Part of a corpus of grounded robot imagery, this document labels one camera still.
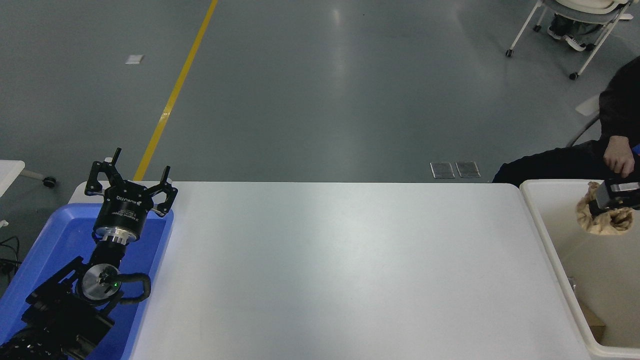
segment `hand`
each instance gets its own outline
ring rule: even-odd
[[[609,138],[607,150],[604,152],[604,163],[611,171],[624,179],[634,171],[634,155],[629,147],[629,139],[625,136],[612,136]]]

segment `yellow floor line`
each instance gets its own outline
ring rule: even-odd
[[[141,181],[142,178],[145,177],[145,172],[147,172],[147,167],[151,162],[151,157],[156,151],[158,141],[160,141],[160,136],[162,136],[164,127],[169,120],[169,116],[171,115],[171,111],[173,110],[173,105],[175,105],[175,101],[178,99],[178,95],[180,95],[182,84],[184,84],[184,80],[187,78],[187,74],[189,74],[189,69],[191,68],[191,64],[193,63],[193,58],[195,58],[196,53],[198,52],[198,48],[200,47],[200,43],[202,42],[202,37],[204,36],[205,31],[207,31],[207,26],[209,25],[209,21],[211,20],[211,15],[213,15],[213,10],[216,9],[217,4],[218,0],[212,0],[211,5],[209,5],[207,15],[204,17],[202,25],[200,25],[200,30],[198,30],[198,34],[196,35],[196,40],[194,40],[193,45],[191,46],[191,50],[189,52],[189,55],[187,56],[187,60],[182,66],[182,71],[180,71],[180,76],[178,76],[178,80],[176,80],[175,82],[175,86],[171,91],[171,95],[169,95],[169,101],[166,102],[166,106],[164,107],[162,116],[160,116],[160,120],[158,120],[156,130],[154,130],[154,134],[151,136],[151,140],[147,145],[147,150],[145,150],[145,154],[142,156],[140,165],[138,165],[136,174],[133,177],[134,181]]]

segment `cardboard box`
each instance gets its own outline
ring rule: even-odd
[[[604,336],[604,331],[607,326],[582,301],[578,300],[578,304],[580,304],[580,310],[582,310],[582,314],[584,315],[584,318],[587,320],[587,324],[589,325],[589,329],[591,330],[593,337],[596,339],[598,343],[602,343],[602,336]]]

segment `black device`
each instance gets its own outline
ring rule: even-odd
[[[22,315],[26,326],[0,346],[0,360],[67,356],[84,360],[115,324],[109,313],[116,305],[137,304],[149,297],[149,276],[121,274],[120,262],[127,244],[140,239],[148,212],[165,216],[178,189],[171,186],[170,167],[150,188],[123,180],[115,168],[120,151],[111,159],[93,162],[84,189],[87,195],[104,196],[91,234],[96,246],[89,262],[76,257],[27,297],[29,308]],[[100,173],[109,181],[105,190],[98,181]],[[166,195],[165,201],[154,204],[153,197],[160,193]],[[142,282],[143,293],[125,298],[123,282]]]
[[[640,209],[640,183],[608,179],[596,189],[595,200],[589,202],[591,216],[596,217],[612,209]]]

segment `caster wheel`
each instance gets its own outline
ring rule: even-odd
[[[47,176],[42,180],[42,184],[48,188],[56,186],[56,178],[53,176]]]

